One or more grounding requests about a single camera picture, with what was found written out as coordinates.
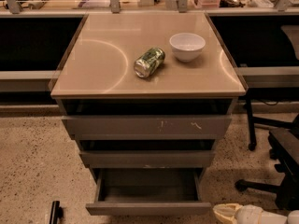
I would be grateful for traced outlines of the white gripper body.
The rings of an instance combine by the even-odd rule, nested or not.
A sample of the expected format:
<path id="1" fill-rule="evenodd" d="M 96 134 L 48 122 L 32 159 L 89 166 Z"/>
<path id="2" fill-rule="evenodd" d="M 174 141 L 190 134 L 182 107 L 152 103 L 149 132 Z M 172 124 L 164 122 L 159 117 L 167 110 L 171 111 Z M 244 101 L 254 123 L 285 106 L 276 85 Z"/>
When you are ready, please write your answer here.
<path id="1" fill-rule="evenodd" d="M 237 224 L 259 224 L 263 209 L 254 205 L 244 205 L 235 214 Z"/>

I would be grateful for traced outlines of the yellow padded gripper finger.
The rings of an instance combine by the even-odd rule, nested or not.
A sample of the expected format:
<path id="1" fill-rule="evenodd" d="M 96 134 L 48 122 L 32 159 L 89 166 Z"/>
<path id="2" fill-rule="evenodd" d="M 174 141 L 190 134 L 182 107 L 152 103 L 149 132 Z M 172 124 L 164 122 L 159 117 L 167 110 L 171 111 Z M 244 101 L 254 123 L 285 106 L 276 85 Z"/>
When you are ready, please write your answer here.
<path id="1" fill-rule="evenodd" d="M 213 207 L 213 212 L 222 224 L 237 224 L 235 215 L 241 207 L 242 205 L 238 203 L 217 204 Z"/>

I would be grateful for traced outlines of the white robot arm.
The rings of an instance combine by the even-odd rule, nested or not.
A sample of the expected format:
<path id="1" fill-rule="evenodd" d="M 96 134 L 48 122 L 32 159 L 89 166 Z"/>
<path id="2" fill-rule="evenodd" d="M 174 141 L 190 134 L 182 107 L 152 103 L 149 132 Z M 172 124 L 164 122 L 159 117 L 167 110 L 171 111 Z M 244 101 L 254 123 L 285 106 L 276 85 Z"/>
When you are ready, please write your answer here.
<path id="1" fill-rule="evenodd" d="M 213 212 L 222 224 L 299 224 L 298 210 L 283 216 L 251 204 L 224 203 L 215 205 Z"/>

